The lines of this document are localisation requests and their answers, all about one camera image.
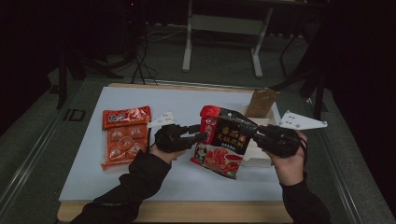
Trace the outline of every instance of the snack package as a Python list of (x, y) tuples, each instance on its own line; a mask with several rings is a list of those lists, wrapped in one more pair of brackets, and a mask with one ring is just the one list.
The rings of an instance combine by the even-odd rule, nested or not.
[(236, 179), (250, 140), (240, 132), (239, 125), (256, 124), (237, 111), (215, 105), (205, 105), (200, 116), (200, 132), (207, 132), (208, 137), (205, 141), (197, 143), (190, 161), (220, 175)]
[[(108, 118), (122, 118), (109, 121)], [(102, 169), (109, 166), (131, 163), (139, 150), (146, 151), (149, 143), (151, 121), (148, 106), (120, 111), (104, 111), (103, 127), (106, 127), (106, 153)]]

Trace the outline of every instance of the black sleeve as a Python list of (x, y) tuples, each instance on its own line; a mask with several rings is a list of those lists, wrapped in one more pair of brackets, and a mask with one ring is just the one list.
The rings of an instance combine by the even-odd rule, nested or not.
[(120, 184), (88, 203), (70, 224), (130, 223), (137, 218), (143, 200), (161, 187), (171, 165), (152, 154), (139, 152), (120, 176)]
[(320, 198), (312, 193), (306, 181), (293, 186), (284, 186), (283, 202), (294, 224), (328, 224), (330, 213)]

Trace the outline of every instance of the person's right hand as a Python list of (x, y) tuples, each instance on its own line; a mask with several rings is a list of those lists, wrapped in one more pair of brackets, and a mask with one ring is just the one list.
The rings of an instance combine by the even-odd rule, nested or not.
[(149, 153), (159, 157), (163, 161), (166, 161), (167, 163), (171, 163), (172, 161), (177, 160), (177, 157), (183, 155), (186, 153), (187, 150), (182, 150), (182, 151), (177, 151), (177, 152), (164, 152), (161, 151), (157, 148), (157, 145), (153, 145), (151, 149), (149, 150)]
[[(296, 131), (301, 138), (307, 142), (306, 136), (300, 131)], [(296, 154), (288, 158), (280, 158), (277, 155), (265, 151), (271, 158), (276, 169), (276, 175), (279, 182), (285, 186), (298, 184), (304, 180), (304, 151), (298, 148)]]

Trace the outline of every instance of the table leg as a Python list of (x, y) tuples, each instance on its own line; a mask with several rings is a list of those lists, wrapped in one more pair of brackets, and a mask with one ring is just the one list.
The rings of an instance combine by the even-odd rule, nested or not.
[(264, 40), (265, 32), (267, 31), (268, 23), (271, 19), (272, 12), (273, 8), (268, 8), (265, 20), (262, 22), (262, 31), (259, 34), (259, 40), (256, 44), (256, 47), (251, 49), (251, 58), (253, 60), (254, 73), (256, 74), (257, 78), (262, 78), (262, 66), (260, 64), (259, 51), (262, 47), (262, 41)]
[(192, 17), (192, 0), (189, 0), (189, 15), (187, 18), (187, 44), (184, 50), (184, 60), (183, 60), (183, 72), (190, 71), (190, 61), (191, 61), (191, 17)]

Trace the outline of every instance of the wooden table edge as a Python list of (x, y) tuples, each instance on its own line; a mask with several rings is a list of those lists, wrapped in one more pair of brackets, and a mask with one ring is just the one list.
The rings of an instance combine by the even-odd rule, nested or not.
[[(60, 221), (71, 221), (88, 202), (62, 202)], [(134, 222), (291, 223), (283, 202), (143, 201)]]
[(144, 88), (156, 90), (179, 90), (179, 91), (227, 91), (227, 92), (246, 92), (253, 93), (254, 90), (228, 89), (220, 87), (193, 87), (186, 85), (140, 85), (127, 83), (110, 83), (108, 87), (116, 88)]

